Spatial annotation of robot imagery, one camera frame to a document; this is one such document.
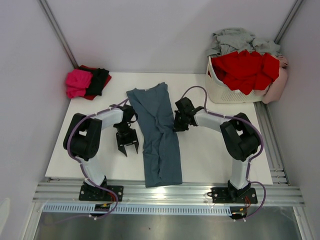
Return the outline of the blue-grey t-shirt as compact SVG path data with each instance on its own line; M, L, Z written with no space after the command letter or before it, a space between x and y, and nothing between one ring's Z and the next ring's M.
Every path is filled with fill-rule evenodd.
M137 113L143 135L143 166L147 188L183 183L179 139L174 132L174 115L168 85L126 92Z

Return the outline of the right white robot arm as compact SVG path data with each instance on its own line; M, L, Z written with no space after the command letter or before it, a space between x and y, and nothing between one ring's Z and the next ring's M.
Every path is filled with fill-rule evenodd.
M203 106L194 107L187 97L176 101L175 105L175 132L187 131L189 126L217 131L221 133L226 150L232 157L232 172L227 187L212 188L212 201L240 202L251 189L251 162L261 154L264 147L260 132L242 112L230 116L208 111Z

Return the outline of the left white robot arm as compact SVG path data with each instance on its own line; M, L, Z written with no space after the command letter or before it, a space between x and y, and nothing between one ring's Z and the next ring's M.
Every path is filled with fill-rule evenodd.
M115 128L117 149L127 156L126 146L133 145L136 151L139 148L137 132L131 128L131 124L137 120L138 114L128 104L112 105L91 115L76 113L71 119L63 148L79 163L84 182L91 186L90 194L98 201L108 195L107 177L97 160L102 131L109 127Z

